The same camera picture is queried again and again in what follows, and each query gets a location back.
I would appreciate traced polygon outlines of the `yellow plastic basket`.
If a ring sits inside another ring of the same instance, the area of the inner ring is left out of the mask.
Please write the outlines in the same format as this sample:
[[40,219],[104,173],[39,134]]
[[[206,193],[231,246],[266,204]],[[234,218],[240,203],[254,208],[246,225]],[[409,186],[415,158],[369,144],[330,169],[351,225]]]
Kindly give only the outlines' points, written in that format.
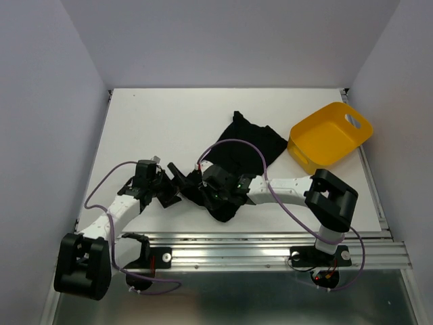
[[336,164],[373,135],[371,123],[343,102],[332,102],[290,130],[288,153],[309,175]]

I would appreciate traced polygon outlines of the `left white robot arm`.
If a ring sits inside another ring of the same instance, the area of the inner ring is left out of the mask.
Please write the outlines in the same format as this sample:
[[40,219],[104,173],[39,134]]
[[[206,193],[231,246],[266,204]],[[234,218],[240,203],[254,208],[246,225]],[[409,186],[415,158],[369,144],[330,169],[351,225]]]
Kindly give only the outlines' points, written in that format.
[[163,281],[156,272],[170,269],[172,248],[152,247],[146,235],[124,229],[154,198],[164,208],[181,199],[158,157],[138,160],[134,165],[134,175],[109,207],[85,201],[85,209],[99,209],[102,214],[82,231],[62,238],[53,280],[55,291],[98,301],[107,293],[115,272],[123,273],[130,291],[139,295],[153,295],[152,284]]

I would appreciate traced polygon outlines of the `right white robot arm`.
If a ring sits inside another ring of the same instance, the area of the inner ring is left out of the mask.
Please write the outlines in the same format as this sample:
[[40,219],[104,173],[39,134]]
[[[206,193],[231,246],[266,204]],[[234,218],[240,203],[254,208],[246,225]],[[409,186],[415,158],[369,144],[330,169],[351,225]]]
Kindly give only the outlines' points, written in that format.
[[338,245],[349,231],[358,193],[327,169],[294,179],[267,179],[264,175],[236,177],[207,160],[198,165],[199,191],[211,212],[232,205],[287,204],[308,208],[320,223],[311,248],[313,260],[326,264],[336,256]]

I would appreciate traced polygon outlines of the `black t shirt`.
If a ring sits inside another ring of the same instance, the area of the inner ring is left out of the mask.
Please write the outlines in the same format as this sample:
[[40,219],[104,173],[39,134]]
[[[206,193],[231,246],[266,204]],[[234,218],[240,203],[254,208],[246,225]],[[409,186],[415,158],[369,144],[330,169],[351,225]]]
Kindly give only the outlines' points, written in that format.
[[270,166],[286,149],[288,141],[270,126],[252,124],[235,111],[231,124],[221,134],[219,140],[227,140],[212,148],[204,157],[208,162],[222,167],[226,172],[240,177],[243,174],[262,175],[263,162],[257,150]]

